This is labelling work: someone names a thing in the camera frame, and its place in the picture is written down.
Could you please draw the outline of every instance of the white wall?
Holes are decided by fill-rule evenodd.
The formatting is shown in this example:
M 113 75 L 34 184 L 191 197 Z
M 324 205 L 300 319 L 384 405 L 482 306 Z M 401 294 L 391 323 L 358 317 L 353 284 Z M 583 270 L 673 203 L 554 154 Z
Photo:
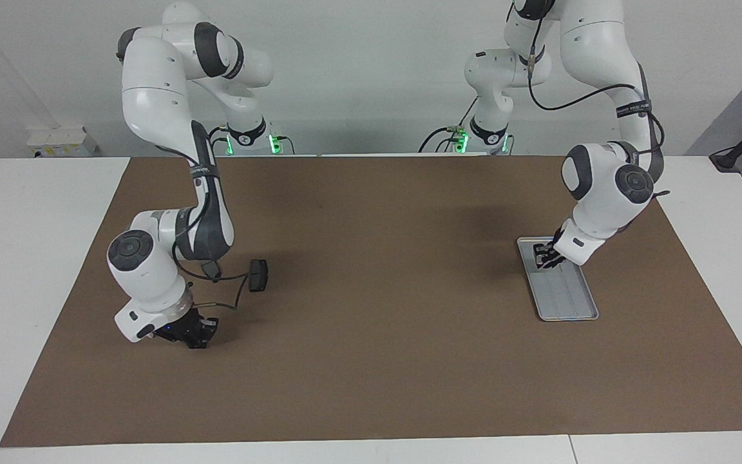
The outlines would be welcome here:
M 504 46 L 507 0 L 195 0 L 226 32 L 271 53 L 278 69 L 260 89 L 265 113 L 305 153 L 407 152 L 432 129 L 456 123 L 473 91 L 462 76 L 472 52 Z M 168 1 L 0 0 L 0 47 L 61 123 L 84 124 L 106 155 L 152 155 L 124 126 L 116 39 L 157 23 Z M 665 151 L 681 155 L 742 89 L 742 3 L 624 0 L 627 35 L 642 62 Z M 557 53 L 556 39 L 549 50 Z M 0 79 L 0 156 L 21 155 L 24 108 Z M 588 90 L 559 64 L 539 88 L 544 102 Z M 516 153 L 565 153 L 612 140 L 613 105 L 598 97 L 559 113 L 515 92 Z M 192 92 L 207 124 L 213 100 Z

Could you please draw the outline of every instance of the brown mat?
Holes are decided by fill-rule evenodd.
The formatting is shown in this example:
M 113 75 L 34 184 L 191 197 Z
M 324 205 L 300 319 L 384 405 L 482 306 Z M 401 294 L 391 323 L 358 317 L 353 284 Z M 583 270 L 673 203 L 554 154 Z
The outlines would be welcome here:
M 221 160 L 224 270 L 271 281 L 189 351 L 113 323 L 109 242 L 195 200 L 184 161 L 133 159 L 1 445 L 742 430 L 742 348 L 656 202 L 585 267 L 600 319 L 538 320 L 515 241 L 572 208 L 561 163 Z

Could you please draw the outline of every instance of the white table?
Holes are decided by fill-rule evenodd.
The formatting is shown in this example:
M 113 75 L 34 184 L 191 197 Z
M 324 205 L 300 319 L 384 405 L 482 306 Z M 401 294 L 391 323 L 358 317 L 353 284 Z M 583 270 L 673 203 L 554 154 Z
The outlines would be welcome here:
M 0 159 L 0 439 L 127 159 Z M 742 179 L 671 158 L 660 198 L 742 343 Z M 0 462 L 731 464 L 742 432 L 0 449 Z

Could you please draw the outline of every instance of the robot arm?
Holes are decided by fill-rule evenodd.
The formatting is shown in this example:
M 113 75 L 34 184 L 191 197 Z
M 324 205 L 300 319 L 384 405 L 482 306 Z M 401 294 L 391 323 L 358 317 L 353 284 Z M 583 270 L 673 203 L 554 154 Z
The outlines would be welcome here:
M 192 307 L 175 262 L 216 262 L 234 239 L 208 134 L 188 106 L 187 80 L 239 77 L 267 85 L 273 70 L 247 71 L 238 42 L 206 20 L 191 4 L 174 3 L 163 26 L 132 29 L 120 39 L 124 118 L 140 138 L 188 161 L 198 202 L 195 208 L 139 213 L 108 249 L 109 269 L 131 298 L 115 322 L 132 342 L 155 334 L 206 347 L 216 330 L 216 320 Z
M 577 206 L 553 243 L 541 249 L 544 267 L 565 259 L 583 265 L 645 209 L 663 173 L 647 83 L 626 41 L 621 0 L 518 0 L 513 11 L 517 15 L 506 26 L 506 40 L 518 44 L 521 55 L 528 50 L 525 59 L 533 61 L 535 45 L 545 41 L 552 21 L 560 21 L 566 71 L 606 89 L 616 106 L 622 140 L 580 144 L 569 152 L 562 177 Z
M 551 56 L 542 51 L 533 67 L 532 85 L 545 82 L 551 74 Z M 466 133 L 471 135 L 467 151 L 496 155 L 504 151 L 513 111 L 509 89 L 528 85 L 528 53 L 523 56 L 513 48 L 480 51 L 468 57 L 465 70 L 466 82 L 477 91 L 473 115 L 465 123 Z
M 266 87 L 274 79 L 274 65 L 267 53 L 246 48 L 229 36 L 236 47 L 233 69 L 221 77 L 202 77 L 194 83 L 213 95 L 225 112 L 230 140 L 236 153 L 276 153 L 271 124 L 265 121 L 251 88 Z

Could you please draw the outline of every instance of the silver tray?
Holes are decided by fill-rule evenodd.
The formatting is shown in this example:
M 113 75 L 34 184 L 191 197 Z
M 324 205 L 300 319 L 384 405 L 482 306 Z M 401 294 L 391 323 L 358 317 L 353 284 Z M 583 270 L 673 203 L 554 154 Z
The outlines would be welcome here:
M 600 313 L 580 266 L 565 261 L 554 269 L 537 268 L 534 246 L 550 241 L 551 237 L 517 240 L 540 319 L 550 322 L 596 320 Z

